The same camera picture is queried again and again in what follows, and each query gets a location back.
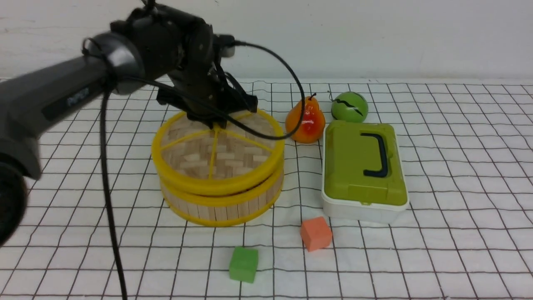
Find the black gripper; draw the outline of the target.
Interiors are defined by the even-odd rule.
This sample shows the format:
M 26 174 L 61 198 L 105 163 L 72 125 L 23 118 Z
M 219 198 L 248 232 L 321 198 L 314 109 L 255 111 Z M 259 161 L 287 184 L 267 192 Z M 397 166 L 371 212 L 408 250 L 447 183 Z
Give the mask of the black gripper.
M 234 37 L 215 34 L 201 17 L 150 3 L 112 22 L 110 32 L 133 46 L 135 59 L 117 72 L 116 93 L 132 93 L 167 75 L 173 85 L 162 88 L 157 99 L 187 112 L 190 121 L 225 129 L 228 115 L 216 115 L 210 108 L 226 114 L 257 111 L 257 97 L 247 94 L 221 67 L 222 58 L 234 55 Z

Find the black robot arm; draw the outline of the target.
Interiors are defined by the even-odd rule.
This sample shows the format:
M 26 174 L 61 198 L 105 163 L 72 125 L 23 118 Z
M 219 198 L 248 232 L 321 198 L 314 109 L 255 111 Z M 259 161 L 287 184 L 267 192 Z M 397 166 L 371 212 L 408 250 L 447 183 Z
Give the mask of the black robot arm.
M 25 178 L 41 177 L 40 137 L 97 97 L 131 94 L 167 75 L 173 86 L 160 91 L 157 102 L 185 111 L 193 121 L 224 127 L 209 107 L 255 113 L 257 97 L 220 66 L 234 46 L 233 36 L 215 34 L 202 18 L 149 0 L 89 39 L 80 57 L 2 82 L 1 243 L 25 214 Z

